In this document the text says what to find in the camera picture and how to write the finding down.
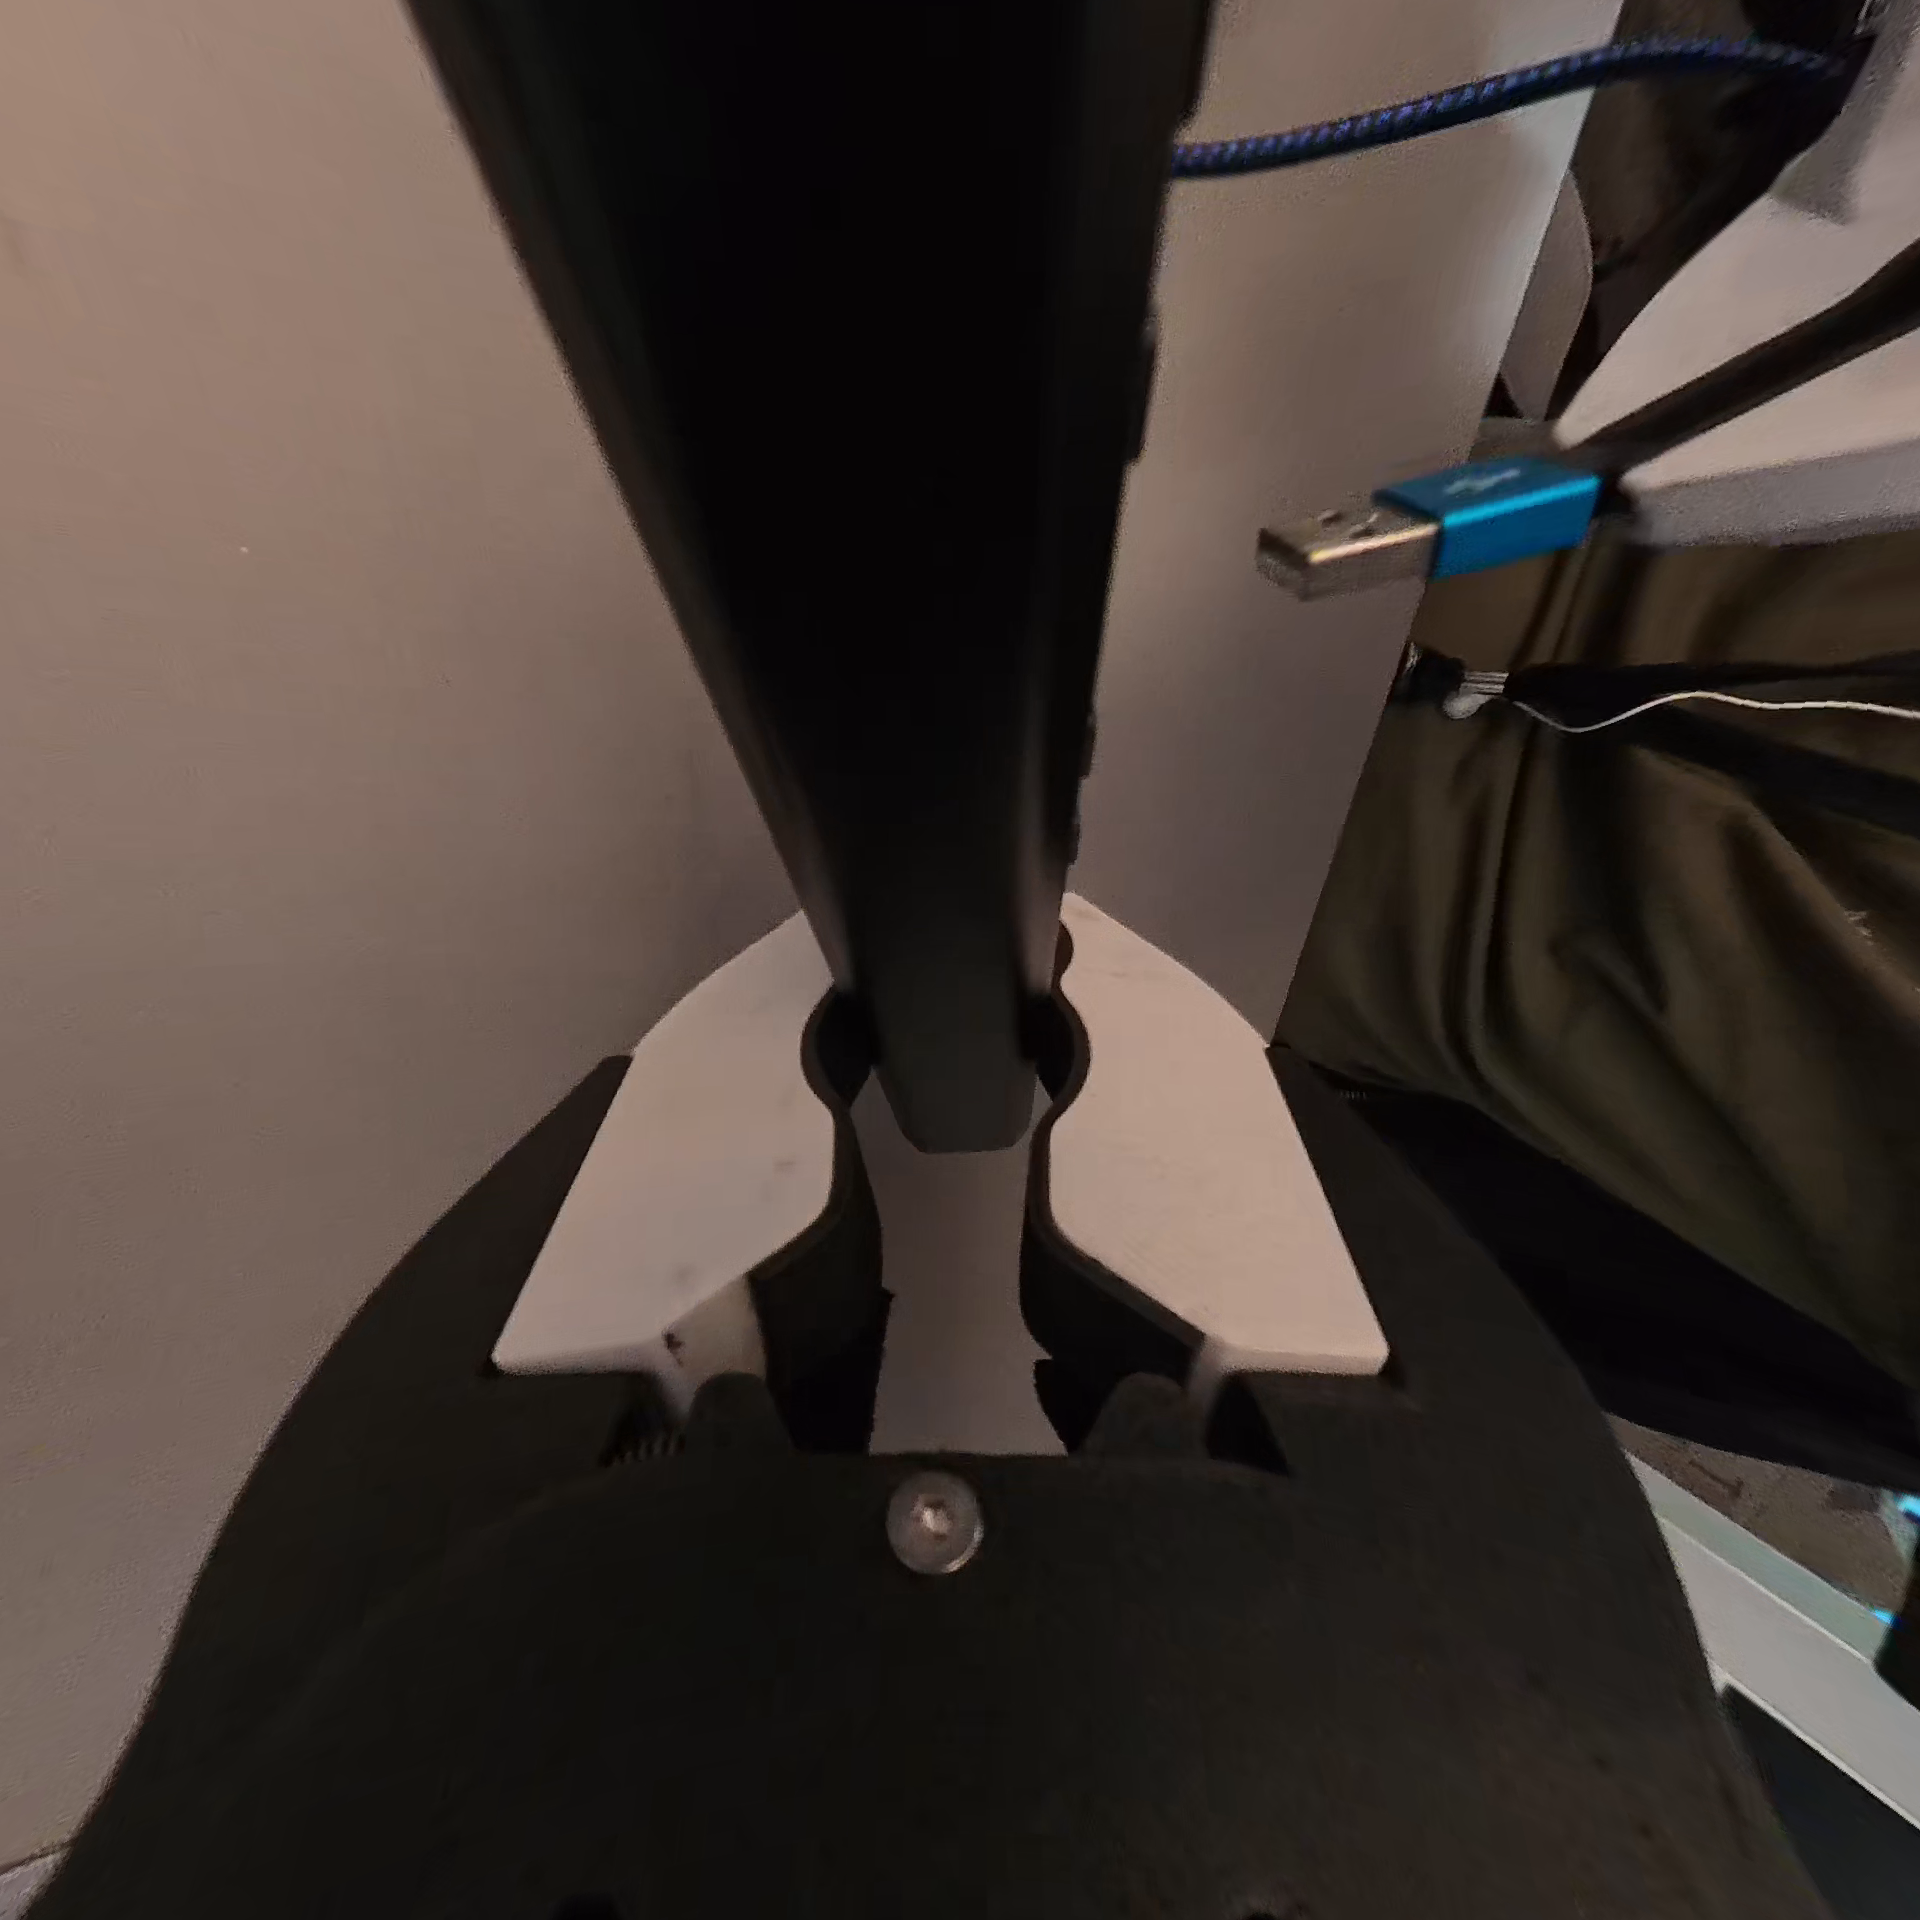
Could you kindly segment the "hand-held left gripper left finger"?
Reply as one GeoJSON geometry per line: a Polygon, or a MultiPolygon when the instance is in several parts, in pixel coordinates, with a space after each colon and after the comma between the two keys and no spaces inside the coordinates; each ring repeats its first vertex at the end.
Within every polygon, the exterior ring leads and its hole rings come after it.
{"type": "Polygon", "coordinates": [[[493,1368],[637,1376],[677,1419],[755,1376],[799,1450],[865,1451],[889,1316],[869,1075],[801,918],[710,972],[631,1050],[493,1368]]]}

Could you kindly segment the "black USB hub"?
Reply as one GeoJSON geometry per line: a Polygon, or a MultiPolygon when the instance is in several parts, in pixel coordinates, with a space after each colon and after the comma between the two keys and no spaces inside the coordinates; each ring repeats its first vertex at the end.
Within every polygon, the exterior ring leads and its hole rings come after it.
{"type": "Polygon", "coordinates": [[[1011,1145],[1211,6],[407,12],[905,1138],[1011,1145]]]}

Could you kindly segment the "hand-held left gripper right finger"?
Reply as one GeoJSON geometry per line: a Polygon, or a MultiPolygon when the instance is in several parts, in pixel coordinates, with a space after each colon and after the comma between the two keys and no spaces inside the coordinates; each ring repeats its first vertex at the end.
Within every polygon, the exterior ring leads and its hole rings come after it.
{"type": "Polygon", "coordinates": [[[1264,1376],[1377,1382],[1389,1346],[1257,1030],[1080,896],[1040,1009],[1020,1311],[1068,1451],[1115,1388],[1228,1436],[1264,1376]]]}

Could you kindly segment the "person's olive shirt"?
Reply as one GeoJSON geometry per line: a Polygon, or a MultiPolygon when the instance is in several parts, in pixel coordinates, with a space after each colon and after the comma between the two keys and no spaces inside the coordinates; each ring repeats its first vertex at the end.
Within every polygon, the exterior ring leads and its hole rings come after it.
{"type": "Polygon", "coordinates": [[[1279,1043],[1632,1425],[1915,1496],[1915,530],[1428,590],[1477,670],[1808,668],[1558,734],[1391,698],[1279,1043]]]}

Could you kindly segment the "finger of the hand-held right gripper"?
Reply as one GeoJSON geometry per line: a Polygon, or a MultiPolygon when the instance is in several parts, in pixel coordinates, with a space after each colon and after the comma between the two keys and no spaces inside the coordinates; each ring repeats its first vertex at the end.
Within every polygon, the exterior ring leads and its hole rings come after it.
{"type": "Polygon", "coordinates": [[[1620,487],[1632,537],[1660,548],[1903,535],[1918,526],[1918,436],[1705,476],[1648,464],[1620,487]]]}
{"type": "Polygon", "coordinates": [[[1734,364],[1757,358],[1753,390],[1783,362],[1791,334],[1799,353],[1817,350],[1817,326],[1869,279],[1915,247],[1915,198],[1861,200],[1851,218],[1799,200],[1763,198],[1710,240],[1627,323],[1623,337],[1574,391],[1551,431],[1561,451],[1623,431],[1627,443],[1652,443],[1657,426],[1629,420],[1734,364]]]}

